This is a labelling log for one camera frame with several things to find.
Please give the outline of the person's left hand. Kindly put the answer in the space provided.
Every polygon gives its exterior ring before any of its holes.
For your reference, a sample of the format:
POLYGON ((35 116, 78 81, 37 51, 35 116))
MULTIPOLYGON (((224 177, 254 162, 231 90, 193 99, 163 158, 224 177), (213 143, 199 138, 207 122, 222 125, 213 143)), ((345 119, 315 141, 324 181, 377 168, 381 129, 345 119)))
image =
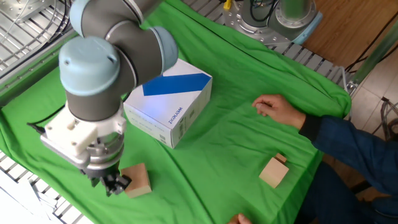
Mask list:
POLYGON ((243 213, 239 213, 234 215, 227 224, 252 224, 252 222, 243 213))

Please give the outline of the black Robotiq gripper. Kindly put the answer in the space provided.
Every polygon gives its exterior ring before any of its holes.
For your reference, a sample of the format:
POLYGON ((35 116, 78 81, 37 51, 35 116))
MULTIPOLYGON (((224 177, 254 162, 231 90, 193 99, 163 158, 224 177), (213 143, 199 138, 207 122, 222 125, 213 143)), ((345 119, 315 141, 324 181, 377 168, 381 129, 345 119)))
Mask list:
POLYGON ((101 183, 105 188, 107 197, 115 194, 115 192, 125 191, 131 183, 128 176, 120 175, 119 164, 113 164, 111 167, 100 170, 83 169, 82 174, 87 176, 92 187, 101 183))

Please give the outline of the person's right hand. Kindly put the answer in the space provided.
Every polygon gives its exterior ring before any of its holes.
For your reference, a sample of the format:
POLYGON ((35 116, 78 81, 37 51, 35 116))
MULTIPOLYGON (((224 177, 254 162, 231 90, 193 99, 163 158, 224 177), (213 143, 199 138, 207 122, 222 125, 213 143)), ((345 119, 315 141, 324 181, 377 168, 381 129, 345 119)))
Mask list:
POLYGON ((257 113, 270 116, 274 121, 301 129, 306 115, 295 109, 282 95, 261 95, 252 106, 257 113))

